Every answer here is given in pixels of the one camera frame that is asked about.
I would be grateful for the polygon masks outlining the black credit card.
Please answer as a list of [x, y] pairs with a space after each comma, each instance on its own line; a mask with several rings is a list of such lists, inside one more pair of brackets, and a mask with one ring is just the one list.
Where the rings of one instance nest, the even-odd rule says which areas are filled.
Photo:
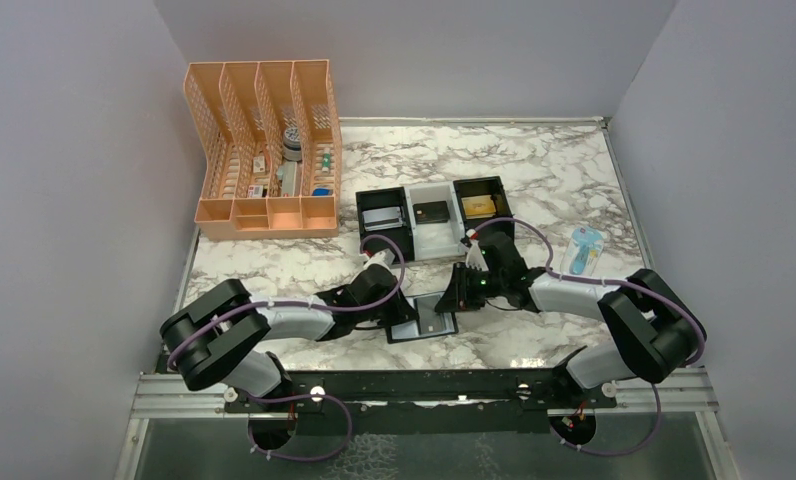
[[451, 220], [449, 203], [442, 200], [416, 203], [413, 213], [417, 225], [448, 223]]
[[414, 308], [419, 315], [417, 324], [420, 338], [451, 335], [457, 332], [455, 316], [452, 313], [434, 311], [441, 296], [441, 293], [436, 293], [414, 299]]

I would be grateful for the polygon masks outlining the black leather card holder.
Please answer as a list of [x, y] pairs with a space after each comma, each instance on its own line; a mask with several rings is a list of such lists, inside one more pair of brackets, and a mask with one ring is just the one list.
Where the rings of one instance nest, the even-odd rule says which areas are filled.
[[456, 315], [435, 311], [442, 296], [443, 292], [433, 292], [409, 297], [407, 303], [418, 314], [418, 319], [390, 326], [386, 331], [387, 343], [405, 343], [457, 334], [459, 329]]

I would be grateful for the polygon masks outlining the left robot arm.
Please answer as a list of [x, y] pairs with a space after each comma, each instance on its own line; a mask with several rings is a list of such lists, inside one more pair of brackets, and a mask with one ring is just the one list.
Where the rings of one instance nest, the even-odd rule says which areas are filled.
[[160, 327], [168, 366], [191, 391], [224, 384], [246, 393], [264, 410], [280, 408], [292, 380], [261, 341], [343, 338], [362, 323], [388, 328], [418, 320], [388, 268], [373, 264], [345, 285], [308, 298], [253, 295], [228, 279], [169, 317]]

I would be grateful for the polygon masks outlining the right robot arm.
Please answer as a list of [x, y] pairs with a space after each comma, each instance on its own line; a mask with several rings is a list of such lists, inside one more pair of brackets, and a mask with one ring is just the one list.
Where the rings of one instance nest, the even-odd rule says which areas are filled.
[[554, 367], [551, 393], [563, 406], [574, 407], [592, 388], [616, 380], [658, 384], [702, 352], [702, 325], [652, 270], [626, 279], [578, 278], [528, 266], [503, 232], [466, 242], [467, 257], [453, 266], [436, 312], [477, 311], [503, 297], [518, 311], [571, 314], [608, 328], [609, 341], [577, 350]]

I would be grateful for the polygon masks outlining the silver card in left bin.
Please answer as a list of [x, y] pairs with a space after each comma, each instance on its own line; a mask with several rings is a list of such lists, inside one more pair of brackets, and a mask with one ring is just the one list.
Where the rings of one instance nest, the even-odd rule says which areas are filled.
[[366, 231], [381, 231], [404, 226], [404, 214], [399, 206], [370, 209], [362, 212]]

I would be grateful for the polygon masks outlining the white middle card bin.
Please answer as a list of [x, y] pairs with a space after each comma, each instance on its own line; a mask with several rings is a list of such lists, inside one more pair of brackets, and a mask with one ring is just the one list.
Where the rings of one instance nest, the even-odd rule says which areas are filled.
[[413, 205], [416, 203], [442, 200], [447, 201], [450, 208], [452, 191], [449, 183], [420, 183], [404, 187], [413, 231], [416, 261], [458, 257], [464, 254], [463, 252], [456, 256], [451, 255], [453, 237], [449, 222], [417, 225], [414, 218]]

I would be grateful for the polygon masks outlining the black left card bin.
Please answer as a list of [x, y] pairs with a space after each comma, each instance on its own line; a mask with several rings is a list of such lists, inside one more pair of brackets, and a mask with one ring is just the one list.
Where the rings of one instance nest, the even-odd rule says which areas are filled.
[[355, 195], [360, 240], [377, 234], [390, 239], [406, 262], [416, 259], [406, 191], [403, 187], [359, 191]]

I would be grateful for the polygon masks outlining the gold credit card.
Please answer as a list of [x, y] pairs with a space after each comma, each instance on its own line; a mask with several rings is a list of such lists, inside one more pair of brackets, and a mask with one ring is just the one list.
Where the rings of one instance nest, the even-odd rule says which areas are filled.
[[492, 195], [478, 195], [461, 199], [464, 216], [467, 220], [495, 217], [498, 208]]

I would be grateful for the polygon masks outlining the blue nail clipper package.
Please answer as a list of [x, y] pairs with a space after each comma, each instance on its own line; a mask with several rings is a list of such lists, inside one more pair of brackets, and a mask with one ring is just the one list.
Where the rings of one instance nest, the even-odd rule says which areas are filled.
[[591, 276], [603, 253], [603, 234], [589, 226], [578, 226], [571, 234], [561, 260], [561, 271], [574, 276]]

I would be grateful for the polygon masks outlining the green white small tube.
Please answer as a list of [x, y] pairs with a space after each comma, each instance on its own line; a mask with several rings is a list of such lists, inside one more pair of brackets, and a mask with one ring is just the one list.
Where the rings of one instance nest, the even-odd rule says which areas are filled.
[[321, 160], [321, 172], [329, 173], [331, 171], [331, 166], [332, 166], [332, 154], [330, 152], [324, 152]]

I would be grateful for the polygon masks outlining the grey flat box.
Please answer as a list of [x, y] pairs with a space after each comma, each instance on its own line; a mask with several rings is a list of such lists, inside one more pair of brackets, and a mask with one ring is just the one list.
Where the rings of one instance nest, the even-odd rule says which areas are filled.
[[283, 162], [278, 172], [281, 197], [295, 197], [299, 195], [300, 167], [300, 162]]

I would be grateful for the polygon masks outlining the red white small box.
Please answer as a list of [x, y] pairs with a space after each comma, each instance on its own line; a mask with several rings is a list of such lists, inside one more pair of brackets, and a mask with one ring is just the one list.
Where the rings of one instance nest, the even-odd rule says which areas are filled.
[[266, 195], [266, 187], [259, 184], [251, 184], [247, 189], [247, 198], [263, 198]]

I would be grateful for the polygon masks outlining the peach plastic file organizer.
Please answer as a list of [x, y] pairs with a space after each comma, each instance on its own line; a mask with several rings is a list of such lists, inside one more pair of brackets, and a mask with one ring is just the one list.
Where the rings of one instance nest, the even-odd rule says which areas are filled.
[[[206, 158], [195, 223], [208, 239], [337, 236], [342, 135], [328, 60], [196, 62], [183, 89]], [[281, 197], [289, 126], [301, 137], [299, 195]], [[321, 172], [324, 152], [329, 173]], [[251, 184], [266, 195], [247, 198]], [[314, 197], [316, 188], [333, 194]]]

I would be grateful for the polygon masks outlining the black mounting rail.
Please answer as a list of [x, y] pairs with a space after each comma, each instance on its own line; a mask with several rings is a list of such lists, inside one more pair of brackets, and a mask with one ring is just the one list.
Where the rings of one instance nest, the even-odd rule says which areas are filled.
[[614, 408], [615, 399], [599, 387], [579, 390], [552, 368], [471, 370], [292, 371], [288, 395], [323, 391], [346, 404], [503, 401], [529, 410]]

